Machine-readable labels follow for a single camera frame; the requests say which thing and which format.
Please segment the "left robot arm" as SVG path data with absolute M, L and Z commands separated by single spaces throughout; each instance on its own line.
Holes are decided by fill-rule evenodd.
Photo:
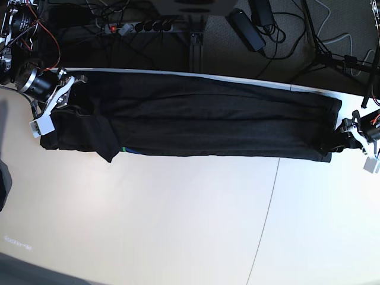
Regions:
M 321 24 L 321 26 L 317 32 L 317 36 L 319 36 L 323 26 L 325 25 L 325 22 L 330 17 L 331 10 L 328 6 L 323 4 L 321 1 L 316 1 L 316 2 L 328 10 L 328 15 L 323 20 L 323 22 L 322 22 L 322 24 Z M 369 71 L 365 71 L 365 72 L 369 73 L 369 78 L 368 78 L 368 82 L 366 83 L 365 95 L 364 95 L 364 98 L 363 98 L 363 101 L 361 104 L 362 109 L 367 108 L 367 104 L 368 104 L 370 98 L 373 98 L 375 104 L 377 106 L 379 106 L 378 99 L 373 93 L 373 84 L 375 82 L 375 77 L 379 77 L 379 75 L 377 75 L 378 64 L 379 64 L 379 1 L 370 1 L 370 7 L 371 7 L 371 11 L 373 13 L 374 20 L 375 20 L 375 27 L 376 27 L 377 36 L 378 36 L 378 45 L 377 45 L 375 50 L 371 49 L 367 52 L 366 57 L 364 58 L 364 61 L 367 60 L 367 58 L 371 54 L 371 52 L 373 52 L 375 54 L 375 57 L 374 57 L 372 63 L 370 64 L 370 66 L 358 65 L 359 67 L 357 67 L 356 65 L 355 65 L 356 67 L 354 67 L 354 65 L 353 65 L 354 62 L 349 61 L 349 58 L 345 59 L 346 66 L 348 67 L 348 63 L 352 64 L 351 67 L 349 67 L 349 69 L 358 70 L 359 73 L 365 71 L 364 67 L 370 68 Z M 342 40 L 345 37 L 348 37 L 350 39 L 350 56 L 351 56 L 352 55 L 352 37 L 350 34 L 346 33 L 346 34 L 343 34 L 341 36 L 335 37 L 332 40 L 324 40 L 324 42 L 322 41 L 322 43 L 325 43 L 325 44 L 335 43 L 335 42 Z M 368 145 L 373 144 L 374 156 L 375 156 L 375 158 L 377 158 L 378 151 L 377 151 L 376 142 L 379 141 L 379 128 L 377 128 L 376 126 L 378 126 L 378 124 L 379 124 L 379 110 L 377 111 L 377 113 L 374 112 L 374 113 L 371 113 L 370 116 L 368 115 L 368 118 L 366 118 L 366 119 L 365 118 L 360 119 L 360 121 L 359 121 L 359 117 L 357 117 L 357 118 L 355 117 L 356 116 L 355 114 L 354 114 L 354 119 L 351 120 L 351 123 L 348 123 L 348 126 L 356 127 L 355 130 L 358 131 L 359 138 L 363 138 L 364 142 L 366 144 L 368 144 Z

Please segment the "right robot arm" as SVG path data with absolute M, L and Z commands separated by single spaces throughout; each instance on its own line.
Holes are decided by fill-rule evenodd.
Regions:
M 92 102 L 70 90 L 53 99 L 71 85 L 67 70 L 58 65 L 59 60 L 47 66 L 37 54 L 39 33 L 44 31 L 54 43 L 58 42 L 45 24 L 47 4 L 47 1 L 1 1 L 1 88 L 6 90 L 13 83 L 13 91 L 28 101 L 35 119 L 48 106 L 54 112 L 91 115 Z

